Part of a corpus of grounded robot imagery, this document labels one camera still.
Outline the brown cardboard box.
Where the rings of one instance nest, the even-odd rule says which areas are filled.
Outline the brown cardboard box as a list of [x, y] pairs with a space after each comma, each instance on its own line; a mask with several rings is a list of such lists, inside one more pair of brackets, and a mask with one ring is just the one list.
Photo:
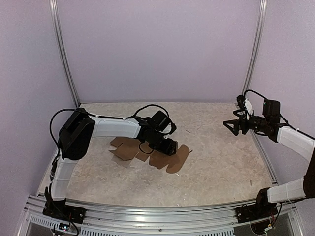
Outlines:
[[176, 154], [172, 156], [162, 154], [155, 150], [149, 153], [151, 149], [147, 143], [142, 144], [137, 139], [126, 137], [116, 137], [110, 142], [110, 145], [115, 148], [110, 152], [124, 162], [133, 159], [138, 159], [142, 162], [148, 161], [150, 166], [159, 170], [165, 167], [166, 172], [169, 174], [177, 173], [183, 167], [191, 153], [189, 147], [186, 145], [180, 145]]

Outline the left robot arm white sleeve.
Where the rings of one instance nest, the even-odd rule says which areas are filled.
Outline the left robot arm white sleeve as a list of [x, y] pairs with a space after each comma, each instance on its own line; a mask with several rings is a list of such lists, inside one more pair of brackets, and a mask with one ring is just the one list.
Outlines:
[[[89, 113], [84, 108], [66, 108], [56, 114], [65, 111], [71, 112], [71, 115], [60, 129], [59, 136], [52, 138], [57, 146], [57, 153], [52, 163], [47, 192], [53, 201], [66, 199], [72, 172], [78, 161], [86, 155], [92, 138], [126, 137], [137, 139], [141, 143], [147, 142], [149, 148], [151, 143], [169, 138], [154, 129], [152, 116], [142, 118], [138, 115], [139, 110], [129, 117], [102, 116]], [[169, 116], [162, 106], [159, 106], [159, 111]]]

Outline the robot arm white sleeve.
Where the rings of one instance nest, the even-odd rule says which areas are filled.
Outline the robot arm white sleeve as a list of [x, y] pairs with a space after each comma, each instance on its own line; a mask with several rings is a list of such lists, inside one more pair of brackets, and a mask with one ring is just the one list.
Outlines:
[[305, 175], [286, 184], [261, 189], [256, 202], [259, 205], [286, 201], [301, 201], [315, 197], [315, 140], [288, 122], [281, 123], [280, 102], [265, 99], [263, 103], [262, 133], [275, 143], [281, 144], [302, 156], [309, 163]]
[[[72, 172], [78, 161], [86, 155], [92, 138], [126, 137], [137, 139], [141, 143], [147, 142], [149, 148], [151, 143], [169, 138], [154, 129], [152, 116], [142, 118], [138, 115], [139, 110], [129, 117], [102, 116], [89, 113], [84, 108], [66, 108], [56, 114], [65, 111], [71, 112], [71, 115], [60, 129], [59, 136], [52, 138], [57, 146], [57, 153], [52, 163], [47, 192], [53, 201], [66, 199]], [[159, 111], [169, 116], [162, 106], [159, 106]]]

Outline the right robot arm white sleeve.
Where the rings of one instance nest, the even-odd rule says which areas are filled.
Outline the right robot arm white sleeve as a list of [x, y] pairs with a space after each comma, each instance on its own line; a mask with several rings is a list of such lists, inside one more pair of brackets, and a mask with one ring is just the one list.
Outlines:
[[302, 156], [309, 163], [305, 175], [286, 184], [261, 189], [256, 202], [259, 205], [286, 201], [301, 201], [315, 197], [315, 140], [288, 122], [281, 123], [280, 102], [265, 99], [263, 103], [262, 133], [275, 143], [281, 144]]

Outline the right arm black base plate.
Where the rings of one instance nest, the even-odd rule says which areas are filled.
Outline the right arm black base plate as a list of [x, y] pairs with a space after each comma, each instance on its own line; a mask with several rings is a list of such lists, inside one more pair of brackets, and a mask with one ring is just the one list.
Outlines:
[[245, 223], [276, 215], [278, 213], [276, 205], [277, 204], [267, 204], [263, 206], [258, 203], [252, 205], [243, 204], [235, 209], [237, 221], [238, 223]]

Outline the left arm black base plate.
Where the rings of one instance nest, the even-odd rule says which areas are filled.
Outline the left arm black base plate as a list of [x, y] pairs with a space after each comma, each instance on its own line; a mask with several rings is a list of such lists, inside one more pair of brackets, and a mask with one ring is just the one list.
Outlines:
[[82, 224], [86, 215], [86, 209], [67, 205], [66, 200], [46, 201], [43, 214], [55, 219], [68, 221], [69, 223]]

